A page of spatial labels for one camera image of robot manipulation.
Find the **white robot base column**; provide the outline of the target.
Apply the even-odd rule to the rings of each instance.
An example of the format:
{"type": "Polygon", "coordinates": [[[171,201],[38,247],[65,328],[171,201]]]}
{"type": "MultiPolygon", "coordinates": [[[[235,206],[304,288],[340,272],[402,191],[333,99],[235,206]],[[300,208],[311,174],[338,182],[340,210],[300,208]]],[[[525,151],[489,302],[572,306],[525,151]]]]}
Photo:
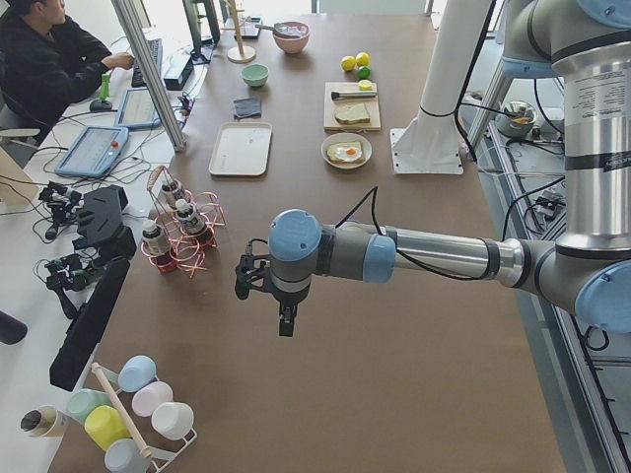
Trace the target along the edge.
{"type": "Polygon", "coordinates": [[[418,113],[405,128],[390,130],[397,174],[461,174],[457,109],[476,53],[486,37],[493,1],[449,1],[443,13],[418,113]]]}

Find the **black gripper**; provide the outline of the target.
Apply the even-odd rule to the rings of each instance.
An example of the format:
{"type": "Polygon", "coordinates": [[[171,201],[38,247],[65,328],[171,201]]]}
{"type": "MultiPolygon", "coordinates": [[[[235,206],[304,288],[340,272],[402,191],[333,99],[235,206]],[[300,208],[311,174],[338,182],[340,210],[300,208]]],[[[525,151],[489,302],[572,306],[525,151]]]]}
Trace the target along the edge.
{"type": "Polygon", "coordinates": [[[294,335],[295,320],[297,315],[299,296],[297,293],[279,292],[275,296],[279,303],[279,335],[292,337],[294,335]]]}

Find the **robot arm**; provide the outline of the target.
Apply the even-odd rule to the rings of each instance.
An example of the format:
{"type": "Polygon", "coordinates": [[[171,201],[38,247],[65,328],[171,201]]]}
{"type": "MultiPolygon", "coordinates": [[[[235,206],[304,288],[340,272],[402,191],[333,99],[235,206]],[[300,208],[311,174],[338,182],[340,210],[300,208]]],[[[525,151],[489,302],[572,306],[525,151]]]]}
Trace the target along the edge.
{"type": "Polygon", "coordinates": [[[294,331],[315,275],[386,282],[417,266],[496,280],[612,333],[630,329],[630,5],[513,1],[504,53],[540,60],[564,82],[566,228],[556,240],[447,236],[376,224],[324,226],[301,210],[269,232],[279,332],[294,331]]]}

